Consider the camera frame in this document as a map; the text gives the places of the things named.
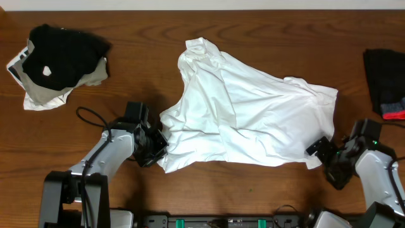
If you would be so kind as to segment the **white Mr Robot t-shirt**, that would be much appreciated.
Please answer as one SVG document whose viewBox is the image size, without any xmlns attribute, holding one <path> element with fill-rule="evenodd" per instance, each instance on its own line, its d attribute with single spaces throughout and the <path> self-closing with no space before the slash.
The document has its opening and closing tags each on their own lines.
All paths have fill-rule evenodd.
<svg viewBox="0 0 405 228">
<path fill-rule="evenodd" d="M 336 89 L 274 77 L 204 38 L 185 45 L 178 58 L 183 94 L 160 115 L 168 147 L 159 165 L 166 173 L 212 161 L 320 166 L 306 150 L 333 136 Z"/>
</svg>

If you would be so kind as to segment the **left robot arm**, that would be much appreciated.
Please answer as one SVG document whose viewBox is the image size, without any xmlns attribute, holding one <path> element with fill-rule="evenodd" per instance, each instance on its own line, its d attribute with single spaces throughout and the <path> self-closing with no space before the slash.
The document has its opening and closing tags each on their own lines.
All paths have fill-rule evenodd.
<svg viewBox="0 0 405 228">
<path fill-rule="evenodd" d="M 99 142 L 80 162 L 46 176 L 39 227 L 135 227 L 131 211 L 110 207 L 108 186 L 123 162 L 145 168 L 166 155 L 168 142 L 148 114 L 146 104 L 127 103 L 124 116 L 100 123 Z"/>
</svg>

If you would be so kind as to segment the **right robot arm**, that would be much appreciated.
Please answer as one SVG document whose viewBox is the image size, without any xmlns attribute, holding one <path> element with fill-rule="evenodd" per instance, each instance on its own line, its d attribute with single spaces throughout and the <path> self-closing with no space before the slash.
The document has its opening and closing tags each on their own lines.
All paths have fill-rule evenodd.
<svg viewBox="0 0 405 228">
<path fill-rule="evenodd" d="M 401 158 L 380 143 L 381 129 L 382 124 L 374 120 L 360 120 L 341 147 L 322 137 L 307 148 L 307 154 L 322 162 L 325 177 L 335 189 L 343 189 L 354 176 L 361 180 L 367 210 L 348 217 L 313 210 L 305 227 L 404 227 L 404 188 L 398 174 Z"/>
</svg>

